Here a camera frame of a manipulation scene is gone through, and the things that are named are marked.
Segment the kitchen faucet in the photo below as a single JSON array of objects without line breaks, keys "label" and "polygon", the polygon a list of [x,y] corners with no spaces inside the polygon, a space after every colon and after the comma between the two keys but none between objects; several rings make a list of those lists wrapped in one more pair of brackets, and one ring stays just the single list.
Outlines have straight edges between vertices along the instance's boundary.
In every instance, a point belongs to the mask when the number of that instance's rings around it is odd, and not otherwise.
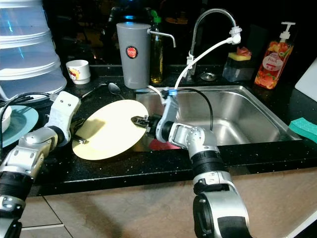
[{"label": "kitchen faucet", "polygon": [[[194,47],[195,47],[195,41],[196,41],[197,28],[198,28],[200,22],[202,21],[202,19],[204,19],[207,15],[209,15],[209,14],[211,14],[213,12],[223,13],[224,15],[229,17],[229,19],[231,20],[232,27],[236,27],[237,26],[236,21],[233,19],[233,16],[225,9],[213,8],[213,9],[209,9],[209,10],[205,11],[204,13],[202,13],[198,17],[198,19],[196,20],[196,23],[195,23],[195,26],[194,26],[192,45],[190,47],[189,55],[187,56],[187,65],[189,65],[194,60]],[[194,64],[187,71],[187,74],[186,74],[186,79],[187,80],[190,80],[192,78],[192,76],[195,74],[195,68],[196,68],[196,64]]]}]

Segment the stacked containers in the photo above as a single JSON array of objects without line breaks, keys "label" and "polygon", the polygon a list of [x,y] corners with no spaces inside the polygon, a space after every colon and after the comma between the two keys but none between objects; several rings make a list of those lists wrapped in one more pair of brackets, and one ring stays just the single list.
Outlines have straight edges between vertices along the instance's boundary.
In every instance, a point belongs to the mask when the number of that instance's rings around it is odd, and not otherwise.
[{"label": "stacked containers", "polygon": [[0,0],[0,99],[65,86],[42,1]]}]

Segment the teal plate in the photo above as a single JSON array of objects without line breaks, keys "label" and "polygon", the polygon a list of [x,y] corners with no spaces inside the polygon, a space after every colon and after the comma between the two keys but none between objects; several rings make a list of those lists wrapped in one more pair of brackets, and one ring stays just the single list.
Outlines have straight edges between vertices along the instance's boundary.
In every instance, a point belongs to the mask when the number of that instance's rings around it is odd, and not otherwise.
[{"label": "teal plate", "polygon": [[39,119],[38,112],[30,107],[26,106],[11,106],[11,122],[8,129],[2,134],[3,144],[2,146],[8,146],[21,136],[28,133],[35,126]]}]

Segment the white mug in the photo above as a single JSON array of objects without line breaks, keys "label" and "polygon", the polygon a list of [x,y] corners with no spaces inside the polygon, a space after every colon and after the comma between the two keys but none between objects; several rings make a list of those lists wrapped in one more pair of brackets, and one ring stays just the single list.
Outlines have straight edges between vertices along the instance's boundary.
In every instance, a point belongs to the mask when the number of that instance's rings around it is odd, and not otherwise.
[{"label": "white mug", "polygon": [[75,84],[90,82],[90,71],[88,61],[83,59],[72,60],[66,63],[68,75]]}]

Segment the green sponge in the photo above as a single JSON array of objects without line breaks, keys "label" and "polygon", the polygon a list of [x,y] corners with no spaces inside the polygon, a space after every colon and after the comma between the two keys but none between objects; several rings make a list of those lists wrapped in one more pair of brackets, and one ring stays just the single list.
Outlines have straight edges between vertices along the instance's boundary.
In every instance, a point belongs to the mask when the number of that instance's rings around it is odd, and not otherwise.
[{"label": "green sponge", "polygon": [[317,143],[317,125],[312,124],[304,118],[291,121],[289,128],[297,134],[307,137]]}]

